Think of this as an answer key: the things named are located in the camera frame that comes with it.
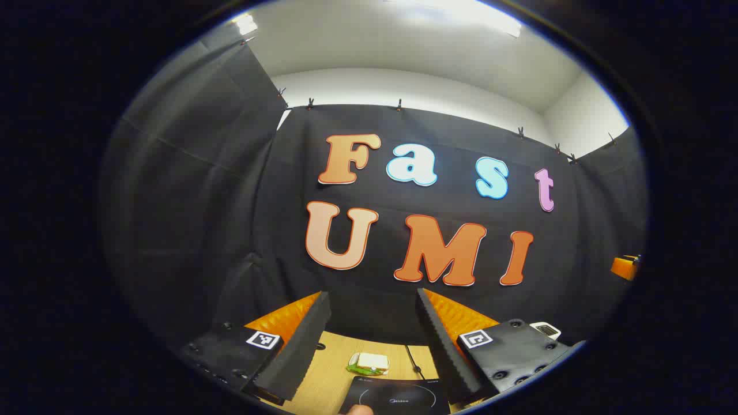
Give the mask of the white toaster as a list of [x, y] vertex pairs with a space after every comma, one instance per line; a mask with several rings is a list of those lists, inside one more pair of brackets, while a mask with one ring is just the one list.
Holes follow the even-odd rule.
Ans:
[[562, 332], [557, 329], [555, 326], [551, 325], [550, 323], [546, 322], [536, 322], [536, 323], [530, 323], [530, 327], [536, 329], [537, 331], [540, 331], [540, 333], [545, 334], [550, 339], [553, 339], [554, 341], [557, 341], [557, 339], [561, 336]]

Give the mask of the black induction cooktop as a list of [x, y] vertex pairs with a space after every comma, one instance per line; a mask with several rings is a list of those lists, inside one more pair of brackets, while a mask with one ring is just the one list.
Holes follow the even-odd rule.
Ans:
[[387, 380], [355, 376], [339, 409], [346, 415], [354, 405], [372, 408], [374, 415], [450, 415], [445, 387], [439, 379]]

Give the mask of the sandwich with green lettuce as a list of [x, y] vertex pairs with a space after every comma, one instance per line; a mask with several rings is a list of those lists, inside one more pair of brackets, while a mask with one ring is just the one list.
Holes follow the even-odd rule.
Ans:
[[357, 352], [348, 361], [346, 370], [361, 376], [384, 376], [389, 372], [389, 359], [384, 354]]

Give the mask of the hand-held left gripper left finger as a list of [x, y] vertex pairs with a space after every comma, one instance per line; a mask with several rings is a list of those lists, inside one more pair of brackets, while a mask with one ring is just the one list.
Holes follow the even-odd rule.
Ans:
[[319, 291], [244, 325], [222, 323], [179, 356], [233, 394], [283, 405], [297, 394], [331, 315], [329, 293]]

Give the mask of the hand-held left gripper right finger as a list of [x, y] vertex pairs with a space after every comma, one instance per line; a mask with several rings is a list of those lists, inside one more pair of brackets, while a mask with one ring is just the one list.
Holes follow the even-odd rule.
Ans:
[[452, 404], [505, 394], [582, 347], [554, 341], [521, 319], [498, 322], [429, 289], [417, 290], [415, 304]]

